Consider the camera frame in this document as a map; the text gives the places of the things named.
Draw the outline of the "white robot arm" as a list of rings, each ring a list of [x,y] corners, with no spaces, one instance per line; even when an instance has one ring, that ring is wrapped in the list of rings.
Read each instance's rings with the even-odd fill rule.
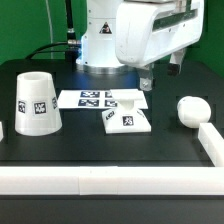
[[[80,70],[119,74],[136,70],[140,88],[153,84],[153,64],[168,56],[167,72],[181,72],[186,48],[201,37],[204,0],[86,0],[87,30]]]

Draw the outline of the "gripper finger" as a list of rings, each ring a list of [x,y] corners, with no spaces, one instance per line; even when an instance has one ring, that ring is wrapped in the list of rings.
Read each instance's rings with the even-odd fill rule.
[[[182,48],[171,54],[171,58],[168,63],[168,74],[170,76],[177,76],[180,74],[185,54],[186,54],[185,48]]]
[[[153,64],[148,64],[137,69],[140,79],[140,89],[143,91],[151,91],[153,87]]]

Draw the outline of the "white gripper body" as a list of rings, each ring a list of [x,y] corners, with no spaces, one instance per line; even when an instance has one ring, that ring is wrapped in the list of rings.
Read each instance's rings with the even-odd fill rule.
[[[122,64],[144,67],[197,42],[203,17],[204,0],[123,1],[116,15],[116,56]]]

